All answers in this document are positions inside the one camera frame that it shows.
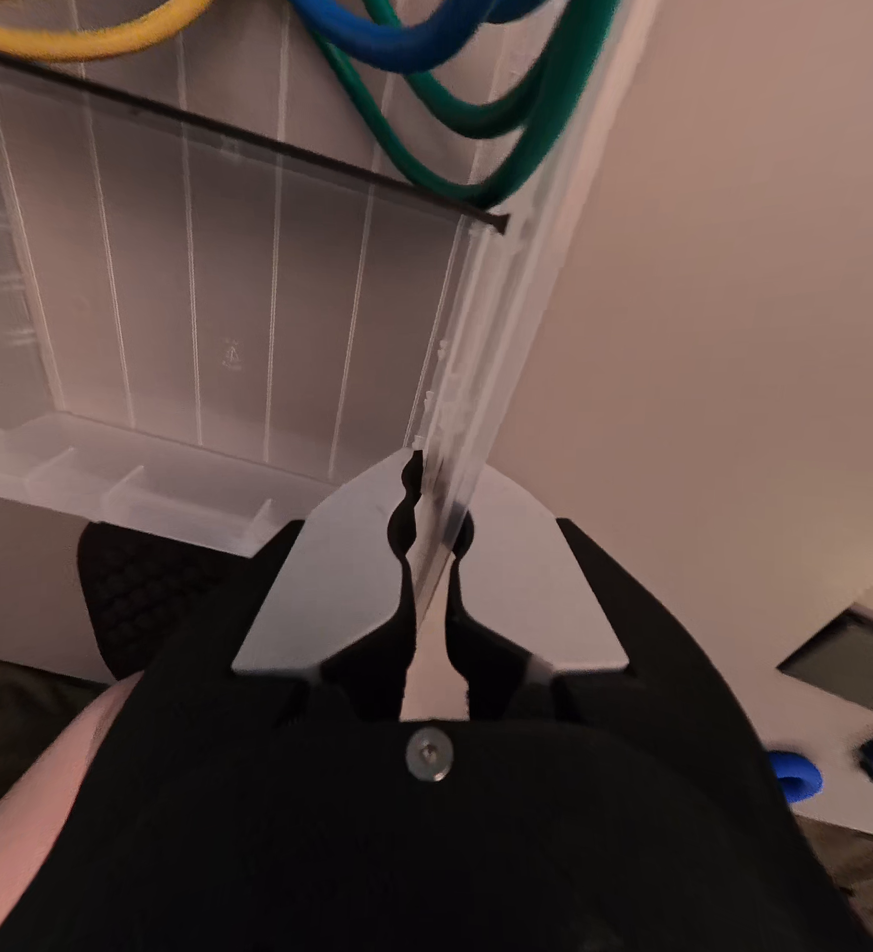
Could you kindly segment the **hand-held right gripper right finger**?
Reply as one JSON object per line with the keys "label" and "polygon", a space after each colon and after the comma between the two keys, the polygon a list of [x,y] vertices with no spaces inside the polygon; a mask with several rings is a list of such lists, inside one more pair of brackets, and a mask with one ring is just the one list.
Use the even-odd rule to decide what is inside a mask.
{"label": "hand-held right gripper right finger", "polygon": [[525,685],[630,662],[557,518],[491,467],[454,543],[445,641],[469,720],[503,718]]}

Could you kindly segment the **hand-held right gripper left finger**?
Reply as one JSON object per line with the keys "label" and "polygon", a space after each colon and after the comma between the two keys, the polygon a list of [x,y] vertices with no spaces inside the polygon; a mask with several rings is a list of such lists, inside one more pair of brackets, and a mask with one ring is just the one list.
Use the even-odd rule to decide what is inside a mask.
{"label": "hand-held right gripper left finger", "polygon": [[423,457],[403,448],[340,486],[307,517],[233,660],[341,690],[362,720],[397,720],[416,650],[407,554]]}

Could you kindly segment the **dark grey adapter box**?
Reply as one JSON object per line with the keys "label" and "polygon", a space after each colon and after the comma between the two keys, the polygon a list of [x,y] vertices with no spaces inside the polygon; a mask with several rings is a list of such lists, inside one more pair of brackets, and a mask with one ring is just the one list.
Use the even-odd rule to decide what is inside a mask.
{"label": "dark grey adapter box", "polygon": [[777,670],[873,712],[873,609],[857,604],[839,614]]}

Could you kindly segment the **person's right forearm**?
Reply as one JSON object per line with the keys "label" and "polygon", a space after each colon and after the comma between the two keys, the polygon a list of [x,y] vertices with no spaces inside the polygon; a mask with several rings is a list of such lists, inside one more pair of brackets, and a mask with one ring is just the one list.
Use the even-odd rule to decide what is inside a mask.
{"label": "person's right forearm", "polygon": [[80,785],[142,672],[79,713],[0,800],[0,925],[46,860]]}

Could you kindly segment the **clear plastic bin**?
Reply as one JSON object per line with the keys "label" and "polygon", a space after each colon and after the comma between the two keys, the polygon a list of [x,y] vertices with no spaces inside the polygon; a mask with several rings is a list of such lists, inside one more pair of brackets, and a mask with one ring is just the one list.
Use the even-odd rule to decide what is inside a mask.
{"label": "clear plastic bin", "polygon": [[[619,4],[504,235],[0,80],[0,497],[249,556],[412,447],[427,603],[659,6]],[[406,182],[286,2],[48,67]]]}

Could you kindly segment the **black bin divider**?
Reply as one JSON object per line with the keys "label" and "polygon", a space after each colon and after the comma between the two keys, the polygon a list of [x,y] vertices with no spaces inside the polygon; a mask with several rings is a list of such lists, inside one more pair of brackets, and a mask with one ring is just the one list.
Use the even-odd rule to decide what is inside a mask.
{"label": "black bin divider", "polygon": [[207,146],[228,155],[233,162],[243,158],[273,168],[290,168],[293,173],[302,173],[356,192],[375,188],[397,204],[426,209],[429,214],[440,217],[458,215],[489,227],[500,235],[507,231],[510,216],[506,213],[493,213],[466,202],[444,198],[381,173],[373,173],[309,149],[292,146],[239,126],[184,111],[69,72],[0,54],[0,80],[30,92],[48,94],[80,105],[92,105],[95,110],[129,120],[135,125],[180,135],[187,142]]}

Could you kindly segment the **black wrist rest pad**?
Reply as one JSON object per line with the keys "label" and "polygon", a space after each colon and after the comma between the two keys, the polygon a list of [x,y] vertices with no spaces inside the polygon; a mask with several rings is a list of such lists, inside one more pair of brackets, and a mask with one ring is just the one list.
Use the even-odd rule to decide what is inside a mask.
{"label": "black wrist rest pad", "polygon": [[80,534],[76,570],[98,653],[117,682],[145,671],[217,589],[265,557],[287,557],[280,535],[252,558],[91,522]]}

